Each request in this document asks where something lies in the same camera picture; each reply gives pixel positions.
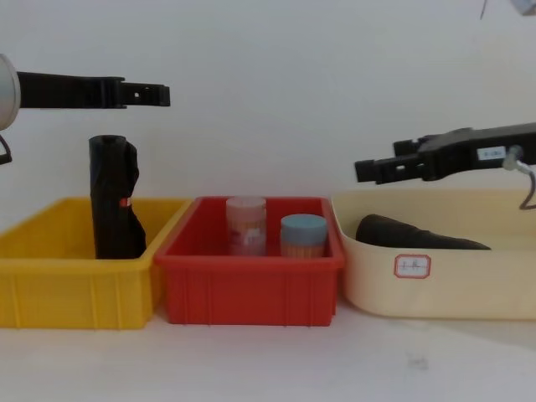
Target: pink jar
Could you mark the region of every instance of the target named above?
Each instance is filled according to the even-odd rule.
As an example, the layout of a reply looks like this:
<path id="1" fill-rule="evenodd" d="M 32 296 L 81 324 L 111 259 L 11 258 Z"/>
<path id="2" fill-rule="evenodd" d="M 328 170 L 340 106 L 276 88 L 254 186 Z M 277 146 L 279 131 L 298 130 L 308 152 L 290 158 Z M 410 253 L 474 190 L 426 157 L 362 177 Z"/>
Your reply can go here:
<path id="1" fill-rule="evenodd" d="M 261 197 L 227 200 L 227 227 L 231 255 L 266 253 L 266 201 Z"/>

